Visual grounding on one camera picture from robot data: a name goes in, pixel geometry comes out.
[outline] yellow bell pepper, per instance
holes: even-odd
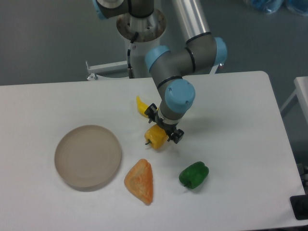
[[[144,112],[149,106],[146,105],[144,102],[142,102],[139,96],[136,97],[136,101],[137,101],[137,108],[140,114],[148,118],[148,116]]]
[[[147,130],[144,137],[147,142],[146,144],[150,144],[154,149],[159,149],[168,140],[168,135],[165,130],[157,124]]]

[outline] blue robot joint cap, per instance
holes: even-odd
[[[195,99],[195,90],[191,83],[184,79],[172,81],[165,92],[167,106],[175,113],[183,114],[190,109]]]

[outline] metal pole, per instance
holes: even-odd
[[[200,0],[172,0],[186,41],[210,32]]]

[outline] yellow banana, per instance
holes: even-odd
[[[146,105],[144,102],[142,102],[139,96],[136,97],[136,101],[137,101],[137,108],[140,114],[148,118],[148,116],[144,112],[149,106]]]

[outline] gray floor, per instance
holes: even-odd
[[[221,72],[265,71],[281,106],[295,89],[294,78],[308,76],[308,17],[285,7],[264,15],[242,0],[202,4],[212,33],[228,46]],[[161,8],[168,21],[162,43],[181,49],[185,43],[171,1],[162,1]],[[91,0],[1,0],[0,85],[84,81],[85,60],[125,60],[115,23],[100,21]],[[308,162],[308,126],[298,105],[284,122],[296,159]]]

